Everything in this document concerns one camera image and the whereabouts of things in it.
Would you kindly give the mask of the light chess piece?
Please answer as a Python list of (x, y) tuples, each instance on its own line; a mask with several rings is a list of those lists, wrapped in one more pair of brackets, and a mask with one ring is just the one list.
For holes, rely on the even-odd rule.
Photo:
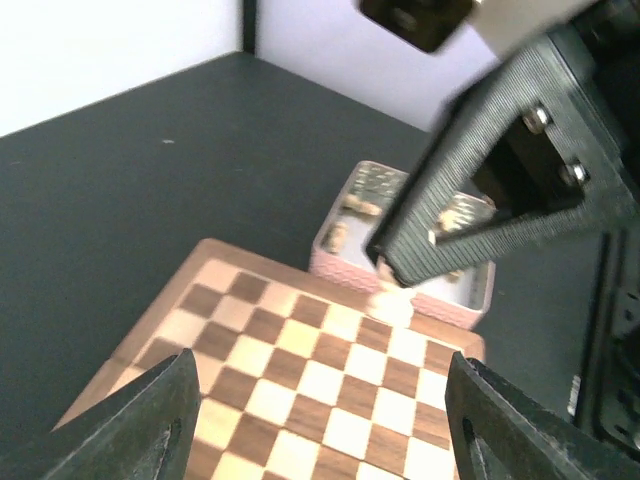
[(367, 315), (392, 327), (408, 328), (414, 314), (412, 301), (415, 290), (401, 286), (381, 256), (378, 257), (376, 271), (378, 287), (367, 301)]

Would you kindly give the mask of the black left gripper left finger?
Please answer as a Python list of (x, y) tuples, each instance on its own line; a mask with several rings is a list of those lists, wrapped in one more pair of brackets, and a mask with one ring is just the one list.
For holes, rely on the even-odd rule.
[(201, 403), (184, 349), (47, 436), (37, 479), (181, 479)]

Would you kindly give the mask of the black frame post right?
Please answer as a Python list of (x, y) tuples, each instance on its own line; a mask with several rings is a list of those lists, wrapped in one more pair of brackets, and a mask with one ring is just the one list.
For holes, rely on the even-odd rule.
[(256, 55), (258, 1), (242, 1), (242, 51)]

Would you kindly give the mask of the pink metal tray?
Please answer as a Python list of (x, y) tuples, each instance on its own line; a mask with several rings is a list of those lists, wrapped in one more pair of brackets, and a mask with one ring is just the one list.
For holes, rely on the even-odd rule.
[(470, 330), (491, 306), (495, 265), (453, 241), (494, 211), (422, 167), (362, 161), (313, 240), (309, 270), (365, 294), (401, 293), (417, 313)]

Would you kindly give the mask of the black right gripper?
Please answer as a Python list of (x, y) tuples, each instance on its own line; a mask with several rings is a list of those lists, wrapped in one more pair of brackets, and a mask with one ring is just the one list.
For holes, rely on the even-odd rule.
[(456, 235), (489, 261), (595, 235), (572, 423), (639, 447), (639, 4), (596, 1), (458, 95), (419, 167), (495, 211)]

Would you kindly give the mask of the wooden chess board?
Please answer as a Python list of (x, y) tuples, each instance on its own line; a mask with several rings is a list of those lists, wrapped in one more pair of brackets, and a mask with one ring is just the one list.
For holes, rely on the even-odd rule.
[(68, 409), (74, 418), (188, 348), (202, 403), (190, 479), (453, 479), (451, 357), (480, 336), (218, 240), (201, 241)]

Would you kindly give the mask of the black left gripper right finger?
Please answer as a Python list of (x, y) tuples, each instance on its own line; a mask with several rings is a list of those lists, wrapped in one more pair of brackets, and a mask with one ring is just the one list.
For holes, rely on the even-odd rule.
[(453, 354), (446, 411), (461, 479), (637, 479), (639, 463), (557, 417), (475, 358)]

